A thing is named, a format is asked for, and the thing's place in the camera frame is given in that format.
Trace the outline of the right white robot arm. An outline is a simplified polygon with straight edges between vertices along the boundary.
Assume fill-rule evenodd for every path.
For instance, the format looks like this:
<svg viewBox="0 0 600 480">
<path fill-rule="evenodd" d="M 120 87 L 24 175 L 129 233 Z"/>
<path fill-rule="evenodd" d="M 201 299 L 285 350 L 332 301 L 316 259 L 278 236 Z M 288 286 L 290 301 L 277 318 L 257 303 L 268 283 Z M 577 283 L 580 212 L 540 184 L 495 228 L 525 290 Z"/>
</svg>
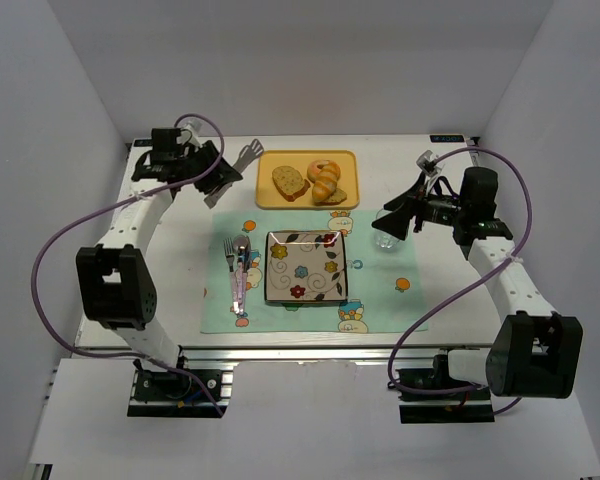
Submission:
<svg viewBox="0 0 600 480">
<path fill-rule="evenodd" d="M 454 348 L 434 358 L 434 378 L 423 387 L 391 378 L 408 395 L 450 396 L 488 389 L 500 397 L 564 399 L 571 395 L 583 328 L 539 292 L 518 258 L 522 245 L 495 215 L 498 175 L 484 167 L 465 170 L 458 194 L 421 174 L 406 192 L 386 203 L 375 230 L 397 239 L 424 223 L 449 226 L 464 258 L 479 274 L 502 321 L 488 349 Z"/>
</svg>

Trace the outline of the large seeded bread slice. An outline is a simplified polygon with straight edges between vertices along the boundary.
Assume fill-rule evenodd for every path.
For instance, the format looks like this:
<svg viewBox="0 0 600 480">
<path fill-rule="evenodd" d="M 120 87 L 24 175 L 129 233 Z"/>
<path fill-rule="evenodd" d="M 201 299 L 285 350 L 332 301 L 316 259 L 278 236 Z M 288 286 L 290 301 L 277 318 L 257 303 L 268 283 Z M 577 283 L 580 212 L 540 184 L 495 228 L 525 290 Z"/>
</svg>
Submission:
<svg viewBox="0 0 600 480">
<path fill-rule="evenodd" d="M 271 177 L 277 191 L 287 202 L 294 202 L 310 188 L 309 181 L 291 166 L 283 165 L 274 168 Z"/>
</svg>

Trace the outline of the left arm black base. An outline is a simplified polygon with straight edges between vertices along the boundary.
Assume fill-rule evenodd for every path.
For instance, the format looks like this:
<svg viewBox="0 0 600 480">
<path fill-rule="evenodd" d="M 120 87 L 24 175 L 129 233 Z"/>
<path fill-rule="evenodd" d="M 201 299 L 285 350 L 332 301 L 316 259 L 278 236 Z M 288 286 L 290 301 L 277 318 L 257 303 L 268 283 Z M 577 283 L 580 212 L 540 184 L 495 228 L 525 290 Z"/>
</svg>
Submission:
<svg viewBox="0 0 600 480">
<path fill-rule="evenodd" d="M 189 376 L 169 371 L 152 371 L 136 366 L 127 416 L 131 418 L 218 419 L 226 411 L 222 398 L 223 371 L 188 369 L 204 385 L 213 400 Z"/>
</svg>

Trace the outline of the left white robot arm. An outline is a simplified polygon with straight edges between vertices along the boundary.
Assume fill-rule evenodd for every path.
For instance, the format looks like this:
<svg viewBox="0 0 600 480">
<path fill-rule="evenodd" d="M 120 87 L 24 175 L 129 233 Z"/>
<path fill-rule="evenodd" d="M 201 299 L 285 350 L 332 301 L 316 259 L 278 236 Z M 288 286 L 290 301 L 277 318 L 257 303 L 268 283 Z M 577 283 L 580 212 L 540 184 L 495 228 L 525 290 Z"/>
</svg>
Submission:
<svg viewBox="0 0 600 480">
<path fill-rule="evenodd" d="M 210 196 L 242 179 L 193 122 L 155 128 L 150 149 L 133 171 L 127 203 L 94 247 L 83 247 L 76 267 L 86 318 L 123 339 L 139 360 L 178 366 L 181 348 L 156 319 L 158 295 L 145 253 L 165 212 L 185 185 Z"/>
</svg>

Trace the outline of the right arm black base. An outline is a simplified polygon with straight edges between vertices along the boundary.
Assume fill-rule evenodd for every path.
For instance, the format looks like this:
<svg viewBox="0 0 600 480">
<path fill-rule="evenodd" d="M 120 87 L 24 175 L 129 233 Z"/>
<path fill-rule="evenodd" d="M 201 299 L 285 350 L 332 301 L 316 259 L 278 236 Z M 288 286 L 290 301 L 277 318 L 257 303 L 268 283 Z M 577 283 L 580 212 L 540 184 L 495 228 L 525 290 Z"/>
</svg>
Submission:
<svg viewBox="0 0 600 480">
<path fill-rule="evenodd" d="M 399 362 L 394 370 L 399 384 L 419 393 L 398 393 L 400 423 L 404 425 L 492 423 L 495 415 L 491 394 L 485 387 L 469 391 L 470 382 L 449 376 L 445 355 L 437 354 L 420 363 Z"/>
</svg>

